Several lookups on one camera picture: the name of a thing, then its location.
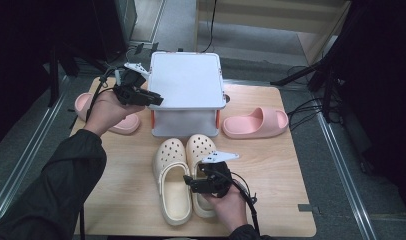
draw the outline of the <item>white storage container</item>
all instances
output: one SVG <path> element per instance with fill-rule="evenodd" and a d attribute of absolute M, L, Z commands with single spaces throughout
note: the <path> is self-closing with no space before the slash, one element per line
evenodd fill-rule
<path fill-rule="evenodd" d="M 149 106 L 154 136 L 218 135 L 226 99 L 217 54 L 155 52 L 149 73 L 148 90 L 164 98 Z"/>

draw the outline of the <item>black sleeve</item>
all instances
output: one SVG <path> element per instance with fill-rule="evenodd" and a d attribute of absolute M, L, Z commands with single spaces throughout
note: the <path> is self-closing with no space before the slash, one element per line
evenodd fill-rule
<path fill-rule="evenodd" d="M 235 229 L 229 236 L 230 240 L 274 240 L 270 236 L 259 236 L 252 225 L 246 224 Z"/>
<path fill-rule="evenodd" d="M 0 219 L 0 239 L 72 239 L 78 214 L 106 166 L 101 139 L 79 130 Z"/>

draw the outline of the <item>human hand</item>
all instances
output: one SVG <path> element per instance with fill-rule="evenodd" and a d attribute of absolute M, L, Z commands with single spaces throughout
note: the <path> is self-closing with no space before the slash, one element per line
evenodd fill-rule
<path fill-rule="evenodd" d="M 122 105 L 114 92 L 102 92 L 94 103 L 84 129 L 101 136 L 126 116 L 139 112 L 144 108 L 144 106 L 137 105 Z"/>
<path fill-rule="evenodd" d="M 219 220 L 232 233 L 236 228 L 247 224 L 246 202 L 240 194 L 240 190 L 231 185 L 227 195 L 222 198 L 212 194 L 202 194 L 212 204 Z"/>

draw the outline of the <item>shoe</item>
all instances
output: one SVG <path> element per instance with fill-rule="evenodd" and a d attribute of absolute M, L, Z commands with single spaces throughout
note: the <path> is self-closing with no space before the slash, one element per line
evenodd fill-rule
<path fill-rule="evenodd" d="M 259 107 L 249 115 L 226 118 L 222 124 L 224 133 L 233 139 L 275 137 L 287 127 L 287 114 L 271 107 Z"/>
<path fill-rule="evenodd" d="M 171 138 L 160 145 L 153 159 L 153 174 L 165 221 L 173 226 L 186 223 L 192 215 L 192 203 L 183 176 L 190 175 L 190 171 L 179 139 Z"/>
<path fill-rule="evenodd" d="M 200 171 L 198 164 L 202 159 L 216 151 L 215 143 L 212 139 L 202 134 L 195 134 L 188 139 L 186 146 L 187 163 L 191 170 L 193 179 L 206 178 L 206 175 Z M 210 218 L 216 216 L 212 205 L 200 195 L 192 193 L 193 209 L 197 216 Z"/>
<path fill-rule="evenodd" d="M 78 117 L 84 122 L 87 118 L 87 111 L 91 106 L 93 95 L 94 94 L 92 93 L 83 93 L 76 98 L 75 112 Z M 120 121 L 115 126 L 111 127 L 109 131 L 122 135 L 128 135 L 137 130 L 138 126 L 140 126 L 140 123 L 140 118 L 137 116 L 137 114 L 133 113 L 126 116 L 125 119 Z"/>

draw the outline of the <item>wooden tabletop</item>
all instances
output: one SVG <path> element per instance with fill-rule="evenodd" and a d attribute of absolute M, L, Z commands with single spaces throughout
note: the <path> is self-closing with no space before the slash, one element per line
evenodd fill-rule
<path fill-rule="evenodd" d="M 94 81 L 90 92 L 98 85 Z M 109 78 L 109 86 L 114 79 Z M 256 107 L 283 109 L 281 95 L 274 87 L 225 84 L 231 101 L 221 111 L 221 122 L 230 116 L 247 115 Z M 151 134 L 150 110 L 137 113 L 139 128 L 129 136 L 107 132 L 102 136 L 107 166 L 97 186 L 85 203 L 85 231 L 89 235 L 128 236 L 227 236 L 217 218 L 203 219 L 193 213 L 180 226 L 165 222 L 159 206 L 152 159 L 166 138 Z M 84 126 L 77 120 L 72 134 Z M 299 204 L 309 204 L 290 130 L 267 139 L 233 140 L 220 131 L 213 137 L 217 150 L 238 153 L 239 160 L 229 161 L 232 172 L 242 176 L 255 204 L 261 234 L 287 237 L 311 237 L 316 233 L 311 211 L 299 211 Z M 184 146 L 187 139 L 181 139 Z M 250 210 L 248 221 L 252 224 Z"/>

